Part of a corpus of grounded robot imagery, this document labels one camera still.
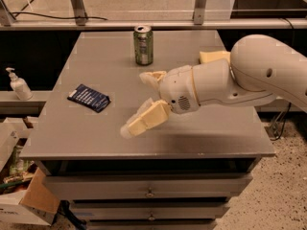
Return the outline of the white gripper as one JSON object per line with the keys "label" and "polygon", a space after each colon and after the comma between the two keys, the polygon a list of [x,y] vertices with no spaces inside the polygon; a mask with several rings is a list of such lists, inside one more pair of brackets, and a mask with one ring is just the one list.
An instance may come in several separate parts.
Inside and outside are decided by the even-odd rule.
{"label": "white gripper", "polygon": [[120,129],[121,135],[126,139],[165,123],[169,119],[171,110],[176,114],[183,114],[200,108],[195,94],[192,66],[178,67],[168,73],[143,72],[139,78],[154,90],[159,89],[162,100],[154,101],[149,98],[143,102]]}

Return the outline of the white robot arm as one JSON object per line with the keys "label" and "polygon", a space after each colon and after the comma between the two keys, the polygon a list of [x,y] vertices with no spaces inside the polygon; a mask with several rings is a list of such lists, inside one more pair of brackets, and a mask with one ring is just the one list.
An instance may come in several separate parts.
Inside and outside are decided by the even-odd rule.
{"label": "white robot arm", "polygon": [[229,52],[205,56],[209,60],[196,66],[142,73],[142,82],[160,99],[147,99],[121,127],[121,135],[138,136],[166,122],[172,112],[194,112],[210,104],[257,106],[281,97],[307,111],[306,56],[283,42],[251,34]]}

